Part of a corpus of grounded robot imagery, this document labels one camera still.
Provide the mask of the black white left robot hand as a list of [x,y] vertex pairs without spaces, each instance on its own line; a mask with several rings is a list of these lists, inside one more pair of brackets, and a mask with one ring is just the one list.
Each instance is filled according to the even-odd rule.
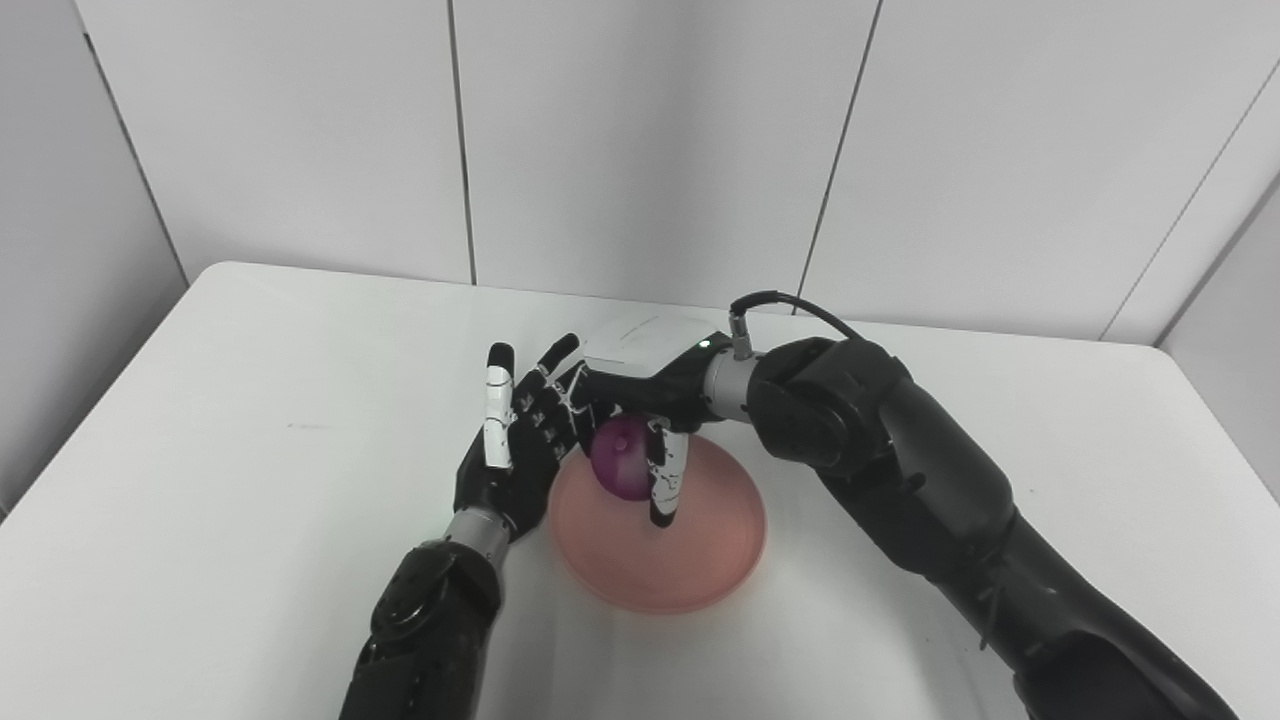
[[588,388],[580,346],[575,333],[564,334],[524,374],[511,345],[490,347],[486,416],[456,473],[456,511],[499,518],[512,541],[541,521],[562,462],[576,448],[589,452],[612,414]]

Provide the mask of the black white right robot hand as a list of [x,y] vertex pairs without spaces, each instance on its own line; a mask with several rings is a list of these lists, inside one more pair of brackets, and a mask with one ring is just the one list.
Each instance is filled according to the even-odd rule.
[[590,396],[643,423],[649,519],[675,521],[692,434],[708,423],[742,420],[739,387],[723,391],[733,361],[730,337],[686,316],[637,314],[599,329],[584,347]]

